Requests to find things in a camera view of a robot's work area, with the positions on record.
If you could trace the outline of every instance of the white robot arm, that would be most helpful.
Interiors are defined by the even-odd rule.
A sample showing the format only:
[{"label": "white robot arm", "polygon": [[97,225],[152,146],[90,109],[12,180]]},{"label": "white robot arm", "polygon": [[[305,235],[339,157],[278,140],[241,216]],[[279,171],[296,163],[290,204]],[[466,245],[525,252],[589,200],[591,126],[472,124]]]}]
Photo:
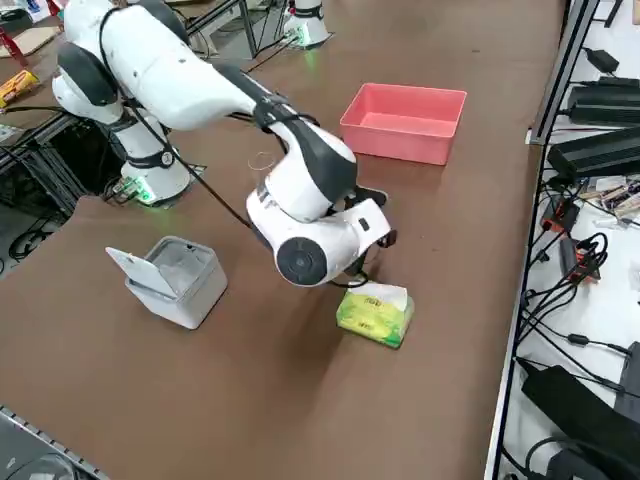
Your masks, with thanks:
[{"label": "white robot arm", "polygon": [[[240,69],[200,60],[164,3],[142,0],[113,10],[107,0],[72,0],[65,30],[69,43],[59,52],[54,94],[71,113],[106,125],[120,140],[128,154],[123,175],[145,186],[147,203],[175,196],[189,182],[161,125],[190,130],[240,112],[287,147],[246,207],[255,233],[288,281],[325,283],[372,244],[390,243],[391,228],[379,205],[386,196],[357,187],[351,150]],[[153,132],[124,103],[131,99],[144,109],[144,123]],[[342,201],[350,208],[336,212]]]}]

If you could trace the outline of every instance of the red object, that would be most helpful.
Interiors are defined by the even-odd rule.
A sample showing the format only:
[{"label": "red object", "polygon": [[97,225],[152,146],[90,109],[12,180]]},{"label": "red object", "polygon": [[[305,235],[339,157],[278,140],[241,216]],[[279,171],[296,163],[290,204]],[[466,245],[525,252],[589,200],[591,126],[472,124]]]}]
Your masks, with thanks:
[{"label": "red object", "polygon": [[0,42],[7,49],[11,57],[14,60],[17,60],[23,68],[27,68],[29,66],[29,62],[27,62],[26,57],[7,32],[4,31],[4,28],[0,28]]},{"label": "red object", "polygon": [[58,28],[60,29],[60,31],[63,31],[64,25],[62,23],[62,20],[58,16],[58,13],[60,13],[61,11],[60,7],[58,7],[56,2],[54,2],[53,0],[47,0],[47,7],[49,8],[49,13],[51,14],[51,16],[58,21]]},{"label": "red object", "polygon": [[56,15],[58,15],[58,13],[60,13],[60,7],[58,7],[58,5],[56,5],[56,2],[54,2],[53,0],[47,0],[47,7],[49,7],[49,13],[52,17],[55,17]]},{"label": "red object", "polygon": [[445,165],[466,92],[365,83],[340,120],[358,153]]}]

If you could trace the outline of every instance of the brown table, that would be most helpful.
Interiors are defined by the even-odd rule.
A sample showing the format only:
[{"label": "brown table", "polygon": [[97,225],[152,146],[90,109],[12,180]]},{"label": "brown table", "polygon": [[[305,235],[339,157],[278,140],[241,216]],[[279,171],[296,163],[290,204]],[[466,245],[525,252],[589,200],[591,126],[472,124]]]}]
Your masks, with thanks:
[{"label": "brown table", "polygon": [[[342,292],[295,288],[195,188],[170,211],[84,199],[0,283],[0,402],[114,479],[477,479],[535,186],[524,144],[554,57],[549,0],[333,0],[320,50],[255,72],[337,131],[363,82],[469,92],[445,168],[360,157],[398,244],[368,267],[416,313],[393,351],[335,326]],[[241,208],[274,140],[231,120],[172,136]],[[212,246],[229,288],[189,332],[148,313],[104,253]]]}]

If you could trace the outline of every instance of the wire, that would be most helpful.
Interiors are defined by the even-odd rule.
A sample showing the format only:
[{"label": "wire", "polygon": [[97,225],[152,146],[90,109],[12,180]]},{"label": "wire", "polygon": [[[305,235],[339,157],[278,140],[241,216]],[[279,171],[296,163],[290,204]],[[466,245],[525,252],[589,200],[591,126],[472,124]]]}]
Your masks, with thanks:
[{"label": "wire", "polygon": [[284,13],[287,11],[288,0],[283,0],[282,8],[280,9],[280,17],[278,18],[278,24],[276,25],[276,29],[273,32],[273,38],[276,38],[276,35],[284,28]]},{"label": "wire", "polygon": [[[185,29],[187,29],[187,27],[189,26],[189,23],[191,23],[191,21],[185,16],[184,13],[182,13],[176,7],[170,5],[169,3],[166,3],[166,4],[171,10],[174,11],[174,13],[177,13],[178,16],[180,16],[182,18],[182,20],[183,20],[182,21],[182,25],[184,26]],[[205,58],[210,58],[211,57],[211,49],[209,48],[209,42],[207,42],[207,39],[204,36],[204,33],[202,33],[202,30],[198,29],[197,33],[200,35],[200,38],[202,38],[202,42],[204,43],[204,46],[207,47],[207,52],[206,53],[203,52],[204,55],[205,55]]]},{"label": "wire", "polygon": [[[49,235],[51,235],[52,232],[45,232],[43,228],[47,223],[49,223],[49,221],[51,221],[51,219],[53,219],[55,215],[56,213],[53,213],[48,216],[37,218],[29,228],[18,235],[15,240],[11,242],[11,245],[9,245],[9,257],[18,263],[27,258],[29,254],[36,249],[36,247],[33,246],[33,242],[35,240],[40,239],[40,241],[42,242]],[[36,228],[36,225],[43,220],[44,222],[42,223],[42,225]]]},{"label": "wire", "polygon": [[273,7],[273,4],[276,3],[276,0],[270,0],[269,5],[267,5],[267,12],[264,16],[264,23],[262,24],[262,32],[260,33],[260,40],[258,40],[258,52],[260,52],[260,47],[262,46],[262,38],[264,37],[264,32],[267,29],[267,23],[269,22],[269,14],[271,13],[271,7]]},{"label": "wire", "polygon": [[[600,252],[595,252],[595,248],[598,245],[598,243],[594,242],[594,240],[596,238],[602,238],[602,247],[601,247],[601,251]],[[587,278],[589,275],[591,275],[597,268],[600,268],[604,262],[607,260],[608,257],[608,253],[607,253],[607,248],[609,246],[609,241],[607,239],[607,236],[601,232],[598,232],[580,242],[578,242],[578,245],[580,244],[584,244],[584,245],[588,245],[589,249],[587,251],[587,253],[585,253],[586,255],[592,255],[593,256],[593,264],[590,265],[590,268],[585,269],[583,272],[581,272],[577,277],[574,277],[575,272],[577,270],[577,268],[581,265],[580,262],[577,262],[557,283],[556,285],[554,285],[552,288],[546,290],[546,295],[543,297],[543,299],[540,301],[540,303],[536,306],[536,308],[531,312],[531,315],[534,316],[534,318],[538,315],[541,314],[542,317],[544,318],[545,315],[549,315],[551,312],[557,310],[558,308],[567,305],[569,302],[571,302],[575,296],[577,295],[577,285],[579,285],[585,278]],[[550,298],[551,295],[553,295],[554,292],[560,290],[560,289],[565,289],[562,292],[560,292],[559,294],[557,294],[555,297]],[[571,297],[564,303],[561,303],[559,305],[556,305],[555,307],[551,308],[550,310],[546,311],[544,314],[542,314],[542,310],[547,308],[548,306],[550,306],[553,302],[559,300],[560,298],[562,298],[563,296],[565,296],[567,293],[572,292]],[[527,336],[536,328],[537,322],[531,323],[527,320],[527,324],[531,326],[531,328],[524,332],[520,338],[517,340],[516,345],[519,345],[520,343],[522,343]]]},{"label": "wire", "polygon": [[606,128],[606,127],[576,127],[576,128],[556,128],[551,131],[551,135],[555,132],[616,132],[620,128]]},{"label": "wire", "polygon": [[542,236],[543,236],[545,233],[547,233],[548,231],[549,231],[548,229],[547,229],[547,230],[542,230],[542,231],[540,232],[540,234],[535,238],[535,240],[531,243],[531,246],[532,246],[532,247],[535,247],[535,245],[540,241],[540,239],[542,238]]},{"label": "wire", "polygon": [[333,285],[334,287],[339,287],[339,288],[358,288],[369,283],[369,275],[367,275],[363,270],[360,270],[358,272],[358,275],[362,277],[362,280],[358,283],[339,283],[333,280],[329,280],[328,283]]},{"label": "wire", "polygon": [[[111,10],[109,10],[104,17],[102,17],[102,21],[100,22],[100,29],[99,29],[99,33],[98,33],[98,45],[100,47],[100,55],[102,57],[102,62],[104,63],[105,68],[107,69],[107,72],[109,73],[109,75],[115,79],[115,76],[113,75],[113,71],[111,70],[111,67],[109,66],[109,62],[107,61],[107,54],[105,52],[104,49],[104,44],[102,43],[102,35],[104,33],[104,27],[107,24],[107,21],[109,20],[109,18],[111,17],[111,15],[113,15],[115,12],[117,12],[119,9],[118,8],[113,8]],[[118,89],[118,91],[120,92],[120,95],[122,95],[122,98],[126,98],[126,94],[124,92],[124,90],[122,89],[122,87],[120,86],[120,84],[115,81],[114,82],[116,85],[116,88]],[[131,111],[133,112],[133,114],[136,116],[136,118],[138,119],[138,121],[140,123],[142,123],[142,125],[145,126],[145,128],[147,130],[149,130],[149,133],[151,133],[155,139],[160,142],[160,144],[162,146],[164,146],[165,150],[167,152],[170,152],[173,157],[175,159],[178,160],[178,162],[180,162],[182,164],[182,166],[184,168],[187,169],[187,171],[191,174],[191,176],[193,176],[195,178],[195,180],[197,182],[199,182],[238,222],[240,222],[242,225],[244,225],[245,227],[247,227],[248,229],[251,230],[251,224],[245,220],[238,212],[236,212],[233,207],[231,207],[231,205],[229,205],[219,194],[218,192],[216,192],[211,185],[209,185],[200,175],[198,175],[198,173],[191,167],[191,165],[189,165],[187,162],[185,162],[182,157],[180,156],[180,154],[175,151],[175,149],[171,146],[171,144],[165,140],[164,138],[162,138],[152,127],[151,125],[149,125],[149,123],[146,121],[146,119],[144,118],[144,116],[140,113],[140,111],[137,109],[137,107],[135,106],[131,106]]]},{"label": "wire", "polygon": [[55,106],[55,105],[7,107],[7,108],[0,109],[0,113],[1,114],[5,114],[5,113],[15,113],[15,112],[29,112],[29,111],[32,111],[32,110],[44,110],[44,111],[48,111],[48,112],[62,113],[64,115],[69,115],[69,116],[71,116],[73,118],[77,118],[77,119],[81,118],[81,117],[78,117],[77,115],[74,115],[71,112],[66,111],[64,108],[58,107],[58,106]]},{"label": "wire", "polygon": [[256,57],[258,55],[260,55],[262,52],[264,52],[265,50],[268,50],[269,48],[277,45],[278,43],[280,43],[285,38],[285,35],[282,35],[282,36],[280,36],[280,38],[278,38],[276,40],[276,35],[278,34],[278,32],[280,30],[280,27],[282,26],[282,20],[284,19],[284,12],[285,12],[286,6],[287,6],[287,1],[286,0],[282,2],[282,8],[280,9],[280,15],[278,17],[278,23],[276,25],[276,29],[273,31],[273,37],[272,37],[273,41],[270,44],[265,45],[264,47],[262,47],[262,37],[264,36],[264,31],[265,31],[265,28],[267,26],[267,21],[269,20],[269,13],[270,13],[271,7],[275,3],[276,3],[276,0],[272,0],[271,3],[269,3],[269,6],[267,7],[267,15],[265,16],[265,22],[264,22],[264,25],[262,26],[262,33],[260,34],[260,41],[258,42],[258,48],[257,48],[257,52],[256,52],[256,55],[255,55]]},{"label": "wire", "polygon": [[565,357],[567,360],[569,360],[571,363],[573,363],[575,366],[577,366],[580,370],[582,370],[583,372],[585,372],[587,375],[595,378],[596,380],[604,383],[608,388],[610,388],[611,390],[618,392],[620,391],[621,385],[606,379],[604,377],[601,377],[600,375],[597,375],[595,373],[593,373],[591,370],[589,370],[587,367],[584,366],[584,364],[580,363],[575,357],[573,357],[572,355],[570,355],[569,353],[567,353],[563,348],[561,348],[560,346],[558,346],[557,343],[555,343],[553,340],[551,340],[547,335],[545,335],[544,333],[542,333],[542,331],[538,328],[538,326],[532,326],[532,328],[536,331],[536,333],[538,335],[540,335],[542,338],[544,338],[547,343],[549,345],[551,345],[555,350],[557,350],[563,357]]},{"label": "wire", "polygon": [[547,251],[558,241],[560,240],[560,237],[562,237],[563,235],[565,235],[566,231],[564,229],[562,229],[560,232],[558,232],[556,234],[555,237],[553,237],[553,239],[547,244],[546,247],[542,248],[541,250],[538,251],[538,253],[536,253],[536,255],[533,257],[533,260],[531,260],[531,262],[529,262],[529,266],[527,267],[527,270],[530,269],[531,267],[533,267],[536,262],[542,258],[544,258],[544,255],[547,253]]},{"label": "wire", "polygon": [[632,465],[630,462],[628,462],[624,458],[620,457],[618,454],[613,453],[613,452],[609,451],[608,449],[602,448],[602,447],[600,447],[600,446],[598,446],[598,445],[596,445],[594,443],[591,443],[591,442],[587,442],[587,441],[584,441],[584,440],[578,440],[576,438],[559,437],[559,436],[545,438],[544,440],[540,440],[533,447],[531,447],[531,449],[527,453],[527,458],[525,460],[525,464],[524,464],[525,470],[531,472],[531,458],[533,457],[533,454],[540,447],[543,447],[544,445],[547,445],[549,443],[568,443],[568,444],[572,444],[572,445],[576,445],[578,447],[581,447],[582,449],[592,450],[592,451],[598,453],[599,455],[607,457],[609,460],[615,460],[615,462],[619,466],[624,467],[624,469],[627,470],[628,473],[631,473],[631,475],[633,477],[640,478],[640,467],[638,467],[636,465]]},{"label": "wire", "polygon": [[509,460],[509,463],[511,465],[513,465],[514,467],[516,467],[516,469],[525,476],[525,478],[529,477],[529,472],[527,472],[527,470],[525,470],[525,468],[520,465],[515,458],[513,458],[511,456],[511,454],[509,452],[507,452],[507,449],[504,447],[504,444],[500,447],[500,451],[502,452],[502,454],[506,457],[507,460]]},{"label": "wire", "polygon": [[535,316],[531,315],[531,313],[528,312],[526,309],[524,310],[524,313],[527,313],[529,315],[529,319],[533,318],[534,320],[536,320],[536,325],[540,325],[545,330],[548,330],[549,332],[551,332],[552,334],[556,335],[557,337],[560,337],[560,338],[566,340],[571,345],[575,345],[575,346],[579,346],[579,347],[586,347],[587,345],[600,345],[602,347],[610,348],[611,350],[614,350],[614,351],[616,351],[618,353],[621,353],[622,355],[625,355],[625,356],[631,356],[632,355],[631,351],[628,348],[621,347],[620,345],[616,345],[615,343],[600,342],[600,341],[597,341],[597,340],[591,340],[586,335],[582,335],[582,334],[578,334],[578,333],[570,333],[568,335],[565,335],[564,333],[558,332],[557,330],[551,328],[549,325],[547,325],[546,323],[544,323],[542,321],[542,318],[547,316],[550,312],[545,313],[542,318],[540,318],[540,317],[536,318]]},{"label": "wire", "polygon": [[584,198],[579,198],[578,200],[580,200],[581,202],[586,203],[587,205],[591,205],[596,210],[600,210],[601,212],[604,212],[607,215],[611,215],[612,217],[617,218],[622,223],[627,223],[627,224],[630,224],[630,225],[635,225],[636,227],[640,227],[640,223],[638,223],[638,222],[636,222],[634,220],[631,220],[630,218],[618,218],[618,216],[615,213],[613,213],[613,212],[611,212],[611,211],[609,211],[609,210],[607,210],[605,208],[602,208],[599,205],[596,205],[595,203],[593,203],[593,202],[591,202],[589,200],[586,200]]},{"label": "wire", "polygon": [[[260,62],[256,63],[253,67],[251,67],[249,70],[247,70],[246,73],[251,73],[256,68],[258,68],[258,67],[264,65],[265,63],[267,63],[269,60],[271,60],[273,57],[275,57],[277,54],[279,54],[281,51],[283,51],[285,48],[287,48],[289,45],[291,45],[297,39],[298,39],[298,37],[293,37],[291,40],[289,40],[287,43],[283,44],[279,49],[277,49],[275,52],[273,52],[267,58],[265,58],[264,60],[261,60]],[[267,45],[263,50],[266,50],[267,48],[272,47],[273,45],[275,45],[278,42],[274,42],[272,45]]]},{"label": "wire", "polygon": [[[530,358],[520,357],[519,355],[516,355],[515,358],[516,358],[516,360],[522,360],[524,362],[531,363],[531,364],[537,365],[539,367],[553,368],[551,365],[548,365],[546,363],[538,362],[536,360],[531,360]],[[593,379],[591,377],[585,377],[584,375],[578,375],[577,373],[572,373],[572,372],[569,372],[567,370],[565,370],[565,371],[575,379],[584,380],[585,382],[594,383],[596,385],[600,385],[601,387],[605,387],[605,388],[609,388],[609,389],[611,389],[610,383],[614,383],[614,382],[602,383],[600,380],[595,380],[595,379]],[[622,385],[619,385],[619,387],[620,387],[620,390],[618,390],[617,388],[614,390],[617,394],[627,395],[629,397],[640,399],[640,395],[637,395],[637,394],[635,394],[633,392],[629,392]]]}]

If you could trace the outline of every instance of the white plastic container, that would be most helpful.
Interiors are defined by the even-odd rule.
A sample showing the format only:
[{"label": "white plastic container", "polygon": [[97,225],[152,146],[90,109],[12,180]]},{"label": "white plastic container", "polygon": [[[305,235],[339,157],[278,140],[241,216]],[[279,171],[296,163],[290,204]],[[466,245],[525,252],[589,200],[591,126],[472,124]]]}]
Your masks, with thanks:
[{"label": "white plastic container", "polygon": [[127,274],[127,288],[151,312],[191,330],[227,288],[215,252],[183,238],[162,238],[144,259],[113,248],[107,253]]}]

